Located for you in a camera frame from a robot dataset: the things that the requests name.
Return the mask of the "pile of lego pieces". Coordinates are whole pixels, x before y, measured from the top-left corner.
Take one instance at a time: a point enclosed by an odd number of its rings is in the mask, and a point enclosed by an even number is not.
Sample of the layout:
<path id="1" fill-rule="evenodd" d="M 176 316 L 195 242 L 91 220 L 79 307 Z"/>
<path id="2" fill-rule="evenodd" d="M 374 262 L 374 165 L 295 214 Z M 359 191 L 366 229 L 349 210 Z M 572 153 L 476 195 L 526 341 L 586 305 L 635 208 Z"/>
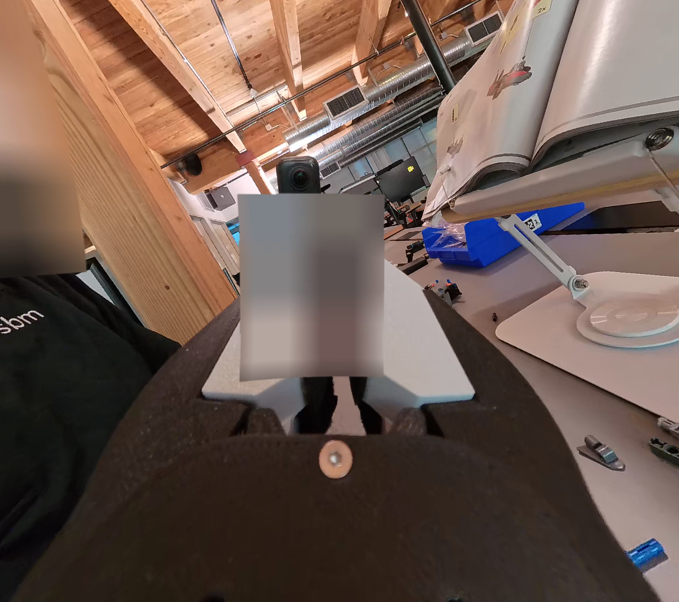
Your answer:
<path id="1" fill-rule="evenodd" d="M 678 467 L 678 423 L 665 417 L 657 419 L 657 426 L 666 434 L 673 437 L 673 442 L 666 442 L 658 437 L 650 437 L 647 441 L 649 451 L 660 460 Z M 587 435 L 584 444 L 578 446 L 578 453 L 609 470 L 622 472 L 626 465 L 608 445 L 603 444 L 594 436 Z M 664 547 L 657 539 L 649 539 L 626 552 L 628 559 L 642 573 L 666 562 L 668 556 Z"/>

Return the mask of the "large multicoloured lego model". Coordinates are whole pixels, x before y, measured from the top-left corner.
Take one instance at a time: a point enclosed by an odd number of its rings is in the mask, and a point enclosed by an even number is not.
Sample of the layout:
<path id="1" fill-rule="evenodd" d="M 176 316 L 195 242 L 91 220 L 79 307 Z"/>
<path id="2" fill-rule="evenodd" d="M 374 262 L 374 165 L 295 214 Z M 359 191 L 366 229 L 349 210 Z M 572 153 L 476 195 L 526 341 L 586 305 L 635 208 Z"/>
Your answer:
<path id="1" fill-rule="evenodd" d="M 423 289 L 425 291 L 434 292 L 450 306 L 457 303 L 462 296 L 462 292 L 458 285 L 451 282 L 450 279 L 446 280 L 446 282 L 443 284 L 439 284 L 439 281 L 436 280 L 430 284 L 427 284 Z"/>

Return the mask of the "wooden column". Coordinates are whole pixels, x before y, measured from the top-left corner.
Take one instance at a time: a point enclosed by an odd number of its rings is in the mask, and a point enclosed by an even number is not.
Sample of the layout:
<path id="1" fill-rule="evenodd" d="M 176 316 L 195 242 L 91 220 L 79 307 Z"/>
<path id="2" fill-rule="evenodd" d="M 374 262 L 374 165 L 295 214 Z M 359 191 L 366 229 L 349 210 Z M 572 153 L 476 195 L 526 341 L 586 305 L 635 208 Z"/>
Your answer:
<path id="1" fill-rule="evenodd" d="M 236 293 L 58 0 L 20 0 L 64 127 L 81 224 L 133 309 L 188 342 Z"/>

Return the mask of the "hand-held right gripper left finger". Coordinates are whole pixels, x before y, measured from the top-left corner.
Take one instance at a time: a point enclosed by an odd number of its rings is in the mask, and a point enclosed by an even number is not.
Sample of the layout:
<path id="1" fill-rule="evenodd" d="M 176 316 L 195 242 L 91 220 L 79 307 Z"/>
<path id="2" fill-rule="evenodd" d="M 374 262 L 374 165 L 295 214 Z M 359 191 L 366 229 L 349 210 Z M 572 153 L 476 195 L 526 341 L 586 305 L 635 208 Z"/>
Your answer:
<path id="1" fill-rule="evenodd" d="M 293 373 L 294 361 L 288 348 L 275 339 L 272 349 L 264 350 L 264 357 L 254 357 L 246 349 L 246 374 L 254 370 L 255 379 L 241 377 L 241 322 L 218 357 L 202 395 L 212 401 L 236 401 L 253 407 L 272 409 L 287 434 L 296 432 L 295 418 L 305 407 L 301 378 Z"/>

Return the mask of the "person's black clothing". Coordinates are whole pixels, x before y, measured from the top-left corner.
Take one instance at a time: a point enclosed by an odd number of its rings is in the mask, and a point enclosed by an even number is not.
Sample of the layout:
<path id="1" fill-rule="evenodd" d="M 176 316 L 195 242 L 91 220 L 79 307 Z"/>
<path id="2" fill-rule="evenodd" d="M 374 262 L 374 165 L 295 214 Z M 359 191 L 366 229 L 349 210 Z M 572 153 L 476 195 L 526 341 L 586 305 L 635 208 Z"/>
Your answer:
<path id="1" fill-rule="evenodd" d="M 74 274 L 1 279 L 1 600 L 68 520 L 108 440 L 181 345 Z"/>

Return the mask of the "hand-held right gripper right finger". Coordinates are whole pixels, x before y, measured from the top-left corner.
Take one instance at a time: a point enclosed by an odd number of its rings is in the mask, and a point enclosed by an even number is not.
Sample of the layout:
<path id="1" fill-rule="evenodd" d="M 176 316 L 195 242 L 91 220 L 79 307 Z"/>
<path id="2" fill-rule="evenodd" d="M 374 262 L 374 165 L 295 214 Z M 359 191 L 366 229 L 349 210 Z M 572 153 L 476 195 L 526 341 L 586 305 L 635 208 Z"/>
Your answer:
<path id="1" fill-rule="evenodd" d="M 394 421 L 404 408 L 470 401 L 475 389 L 423 288 L 384 264 L 382 377 L 367 381 L 363 400 Z"/>

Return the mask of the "blue plastic parts bin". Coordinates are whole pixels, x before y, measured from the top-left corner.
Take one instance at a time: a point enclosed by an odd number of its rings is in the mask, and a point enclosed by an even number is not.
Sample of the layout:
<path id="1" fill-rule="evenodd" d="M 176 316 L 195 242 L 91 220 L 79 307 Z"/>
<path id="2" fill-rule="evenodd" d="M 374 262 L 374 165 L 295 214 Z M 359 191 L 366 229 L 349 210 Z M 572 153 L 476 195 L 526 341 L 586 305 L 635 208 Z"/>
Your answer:
<path id="1" fill-rule="evenodd" d="M 519 217 L 531 229 L 541 234 L 557 224 L 579 214 L 585 208 L 582 202 L 521 212 Z M 422 230 L 422 237 L 430 258 L 442 263 L 463 267 L 483 268 L 493 264 L 520 244 L 506 233 L 492 218 L 473 221 L 465 226 L 467 245 L 465 248 L 436 249 L 433 247 L 432 227 Z"/>

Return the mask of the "clear plastic bag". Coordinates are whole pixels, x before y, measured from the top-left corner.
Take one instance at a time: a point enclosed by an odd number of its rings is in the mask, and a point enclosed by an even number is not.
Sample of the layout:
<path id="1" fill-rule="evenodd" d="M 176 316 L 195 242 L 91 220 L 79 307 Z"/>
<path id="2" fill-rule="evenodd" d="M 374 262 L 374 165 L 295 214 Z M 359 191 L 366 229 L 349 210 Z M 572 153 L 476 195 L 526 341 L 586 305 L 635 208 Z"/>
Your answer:
<path id="1" fill-rule="evenodd" d="M 436 249 L 465 248 L 467 236 L 466 223 L 449 223 L 441 220 L 432 227 L 433 247 Z"/>

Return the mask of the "black computer monitor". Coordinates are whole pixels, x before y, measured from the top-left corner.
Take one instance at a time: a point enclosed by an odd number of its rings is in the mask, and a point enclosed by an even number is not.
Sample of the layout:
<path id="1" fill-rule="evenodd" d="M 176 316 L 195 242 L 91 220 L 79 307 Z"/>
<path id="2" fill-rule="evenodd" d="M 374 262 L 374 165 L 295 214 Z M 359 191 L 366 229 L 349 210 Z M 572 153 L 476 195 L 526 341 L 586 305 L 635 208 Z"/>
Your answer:
<path id="1" fill-rule="evenodd" d="M 374 174 L 385 198 L 393 203 L 412 200 L 412 195 L 429 186 L 415 157 L 400 159 Z"/>

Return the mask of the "lego instruction booklet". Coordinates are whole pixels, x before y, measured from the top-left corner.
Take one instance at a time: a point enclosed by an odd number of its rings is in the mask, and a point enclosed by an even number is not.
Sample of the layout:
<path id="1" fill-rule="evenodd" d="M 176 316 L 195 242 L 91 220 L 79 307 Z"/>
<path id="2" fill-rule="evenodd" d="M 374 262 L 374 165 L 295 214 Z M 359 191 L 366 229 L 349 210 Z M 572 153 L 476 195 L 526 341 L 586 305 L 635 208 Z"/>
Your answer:
<path id="1" fill-rule="evenodd" d="M 658 191 L 678 210 L 678 0 L 514 0 L 439 107 L 424 218 Z"/>

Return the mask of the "white metal book stand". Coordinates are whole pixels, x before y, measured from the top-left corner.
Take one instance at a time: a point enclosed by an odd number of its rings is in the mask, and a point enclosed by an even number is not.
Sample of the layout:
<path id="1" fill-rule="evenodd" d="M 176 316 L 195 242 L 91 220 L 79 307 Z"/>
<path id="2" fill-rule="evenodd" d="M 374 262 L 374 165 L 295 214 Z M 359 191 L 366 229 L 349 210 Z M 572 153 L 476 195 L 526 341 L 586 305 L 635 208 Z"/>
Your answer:
<path id="1" fill-rule="evenodd" d="M 678 235 L 611 235 L 595 242 L 601 271 L 577 272 L 520 223 L 519 210 L 582 194 L 650 187 L 678 212 L 678 118 L 609 148 L 454 198 L 453 169 L 439 169 L 430 211 L 449 221 L 496 216 L 500 227 L 559 283 L 497 327 L 497 338 L 668 420 L 678 421 Z"/>

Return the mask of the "white ceiling vent grille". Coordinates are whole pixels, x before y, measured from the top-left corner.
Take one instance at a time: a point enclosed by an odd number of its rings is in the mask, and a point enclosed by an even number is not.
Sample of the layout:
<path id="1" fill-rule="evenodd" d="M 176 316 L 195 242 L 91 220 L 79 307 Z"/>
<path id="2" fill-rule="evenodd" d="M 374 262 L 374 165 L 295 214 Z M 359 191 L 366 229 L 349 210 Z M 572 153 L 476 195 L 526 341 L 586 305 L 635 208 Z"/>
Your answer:
<path id="1" fill-rule="evenodd" d="M 341 119 L 348 119 L 350 113 L 364 109 L 367 104 L 368 99 L 361 86 L 353 86 L 326 100 L 323 107 L 328 118 L 332 122 L 336 122 Z"/>
<path id="2" fill-rule="evenodd" d="M 465 27 L 464 31 L 467 34 L 470 43 L 473 46 L 477 46 L 478 44 L 493 38 L 501 29 L 503 21 L 503 13 L 501 11 L 496 11 Z"/>

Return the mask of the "silver ventilation duct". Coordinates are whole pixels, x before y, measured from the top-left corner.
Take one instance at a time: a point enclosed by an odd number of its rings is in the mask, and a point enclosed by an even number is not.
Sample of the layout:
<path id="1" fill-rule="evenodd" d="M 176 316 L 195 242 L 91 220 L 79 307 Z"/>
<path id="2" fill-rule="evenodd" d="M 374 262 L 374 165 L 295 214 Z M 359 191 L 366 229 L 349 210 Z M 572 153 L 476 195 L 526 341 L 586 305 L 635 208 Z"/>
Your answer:
<path id="1" fill-rule="evenodd" d="M 396 99 L 382 111 L 372 113 L 349 129 L 323 140 L 306 155 L 313 157 L 321 170 L 331 164 L 347 164 L 350 157 L 368 148 L 372 142 L 383 139 L 388 133 L 436 109 L 443 97 L 444 93 L 438 87 L 413 90 Z"/>
<path id="2" fill-rule="evenodd" d="M 386 77 L 383 81 L 361 87 L 368 99 L 368 104 L 364 109 L 350 113 L 348 119 L 332 122 L 323 107 L 322 112 L 309 117 L 305 122 L 284 132 L 284 141 L 291 150 L 307 147 L 309 143 L 339 128 L 344 123 L 366 114 L 370 110 L 383 105 L 408 89 L 417 86 L 422 81 L 434 76 L 433 66 L 427 56 L 422 55 L 416 62 L 399 69 L 397 73 Z"/>

